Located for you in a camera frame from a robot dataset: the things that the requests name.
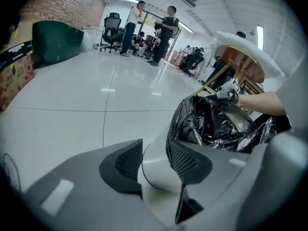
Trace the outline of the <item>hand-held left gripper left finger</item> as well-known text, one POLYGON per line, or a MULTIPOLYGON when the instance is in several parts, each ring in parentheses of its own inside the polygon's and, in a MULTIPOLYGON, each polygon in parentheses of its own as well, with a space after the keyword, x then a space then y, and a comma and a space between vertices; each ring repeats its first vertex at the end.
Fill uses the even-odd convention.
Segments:
POLYGON ((143 202, 141 163, 141 139, 77 154, 33 183, 25 197, 51 231, 162 231, 143 202))

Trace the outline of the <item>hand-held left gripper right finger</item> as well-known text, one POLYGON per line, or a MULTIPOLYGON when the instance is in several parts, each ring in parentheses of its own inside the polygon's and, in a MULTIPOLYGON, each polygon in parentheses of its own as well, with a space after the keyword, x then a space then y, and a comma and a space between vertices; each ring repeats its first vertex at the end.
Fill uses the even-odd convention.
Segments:
POLYGON ((275 218, 308 171, 308 134, 293 129, 251 154, 172 141, 173 154, 189 159, 181 176, 176 224, 169 231, 268 231, 288 227, 275 218))

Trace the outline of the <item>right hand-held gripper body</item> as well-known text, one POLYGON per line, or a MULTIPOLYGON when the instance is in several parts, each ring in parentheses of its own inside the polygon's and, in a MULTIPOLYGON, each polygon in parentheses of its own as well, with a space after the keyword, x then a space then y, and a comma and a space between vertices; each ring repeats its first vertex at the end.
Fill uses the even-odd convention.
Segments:
POLYGON ((216 97, 219 100, 227 100, 230 103, 237 103, 240 92, 240 86, 236 79, 232 78, 222 86, 218 87, 216 97))

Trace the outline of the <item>black plastic bin bag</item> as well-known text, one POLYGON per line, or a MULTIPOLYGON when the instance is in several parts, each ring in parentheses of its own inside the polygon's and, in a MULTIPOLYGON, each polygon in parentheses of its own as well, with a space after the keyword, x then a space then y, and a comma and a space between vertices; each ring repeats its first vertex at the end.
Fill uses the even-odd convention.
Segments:
POLYGON ((177 140, 250 154, 255 146, 268 143, 275 135, 273 117, 258 125, 241 108, 215 95, 191 95, 174 112, 166 153, 171 155, 171 141, 177 140))

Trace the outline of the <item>person's right forearm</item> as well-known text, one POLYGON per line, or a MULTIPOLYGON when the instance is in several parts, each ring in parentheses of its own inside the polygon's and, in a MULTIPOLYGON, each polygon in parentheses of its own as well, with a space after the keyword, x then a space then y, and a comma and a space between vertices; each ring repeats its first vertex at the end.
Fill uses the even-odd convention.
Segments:
POLYGON ((236 105, 271 116, 284 116, 286 111, 275 92, 265 92, 254 95, 239 95, 236 105))

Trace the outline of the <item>round wooden stool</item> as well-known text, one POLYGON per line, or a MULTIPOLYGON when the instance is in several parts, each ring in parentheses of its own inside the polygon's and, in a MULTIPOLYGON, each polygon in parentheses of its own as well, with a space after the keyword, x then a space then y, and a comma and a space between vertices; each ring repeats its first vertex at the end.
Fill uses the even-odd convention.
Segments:
MULTIPOLYGON (((216 79, 219 76, 221 76, 224 72, 226 72, 226 70, 228 68, 231 68, 231 66, 233 64, 236 64, 236 63, 232 59, 229 59, 228 63, 226 65, 224 65, 224 67, 219 72, 217 72, 208 82, 206 82, 198 91, 196 91, 193 94, 193 96, 198 96, 199 94, 201 94, 202 91, 206 91, 210 95, 215 95, 217 92, 215 90, 213 90, 212 88, 210 88, 210 85, 214 81, 216 81, 216 79)), ((237 64, 237 70, 236 70, 236 73, 234 75, 235 81, 241 82, 241 79, 243 79, 243 77, 246 74, 247 74, 247 71, 245 69, 243 69, 243 66, 237 64)))

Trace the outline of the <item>person's black trousers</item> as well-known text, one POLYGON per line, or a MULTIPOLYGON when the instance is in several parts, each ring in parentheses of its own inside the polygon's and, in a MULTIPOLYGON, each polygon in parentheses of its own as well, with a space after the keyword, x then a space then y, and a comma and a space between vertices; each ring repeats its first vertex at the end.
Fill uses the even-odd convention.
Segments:
POLYGON ((291 128, 287 115, 273 116, 262 114, 253 120, 258 126, 253 145, 269 143, 277 134, 288 131, 291 128))

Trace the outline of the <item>printed cardboard box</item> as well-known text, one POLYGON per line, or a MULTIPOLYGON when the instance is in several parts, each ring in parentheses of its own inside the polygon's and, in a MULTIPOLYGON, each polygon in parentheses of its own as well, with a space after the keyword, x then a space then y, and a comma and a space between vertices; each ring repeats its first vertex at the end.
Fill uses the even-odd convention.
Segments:
POLYGON ((7 109, 21 89, 35 77, 30 55, 10 64, 0 72, 0 112, 7 109))

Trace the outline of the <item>black office chair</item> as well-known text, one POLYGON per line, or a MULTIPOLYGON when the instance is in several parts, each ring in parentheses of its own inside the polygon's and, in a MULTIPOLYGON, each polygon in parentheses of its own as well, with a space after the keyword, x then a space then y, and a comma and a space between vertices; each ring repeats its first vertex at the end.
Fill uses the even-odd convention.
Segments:
POLYGON ((112 50, 118 51, 118 49, 114 46, 118 38, 118 30, 121 24, 120 15, 118 13, 110 13, 104 19, 104 29, 101 40, 106 42, 104 46, 99 48, 100 51, 109 49, 109 53, 112 50))

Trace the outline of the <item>dark green tub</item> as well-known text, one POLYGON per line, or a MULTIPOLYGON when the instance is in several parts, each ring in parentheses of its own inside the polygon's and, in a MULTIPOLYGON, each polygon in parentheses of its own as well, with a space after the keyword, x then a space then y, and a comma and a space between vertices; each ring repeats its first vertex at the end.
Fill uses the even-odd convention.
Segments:
POLYGON ((79 54, 84 31, 55 20, 32 25, 32 45, 43 64, 56 64, 79 54))

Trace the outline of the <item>long black box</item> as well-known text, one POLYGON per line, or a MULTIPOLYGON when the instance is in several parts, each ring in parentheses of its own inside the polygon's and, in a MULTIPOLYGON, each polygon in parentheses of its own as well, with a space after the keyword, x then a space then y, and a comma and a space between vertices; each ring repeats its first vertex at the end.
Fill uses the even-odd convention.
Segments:
POLYGON ((32 52, 33 47, 32 41, 30 40, 5 50, 3 53, 0 53, 0 72, 17 60, 30 55, 32 52))

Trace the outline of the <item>brown cardboard box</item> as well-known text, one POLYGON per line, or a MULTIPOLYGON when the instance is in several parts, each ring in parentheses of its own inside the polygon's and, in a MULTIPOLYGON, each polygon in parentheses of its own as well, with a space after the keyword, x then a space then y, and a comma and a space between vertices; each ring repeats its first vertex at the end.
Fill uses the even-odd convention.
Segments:
POLYGON ((21 23, 11 34, 8 51, 12 52, 32 40, 32 22, 21 23))

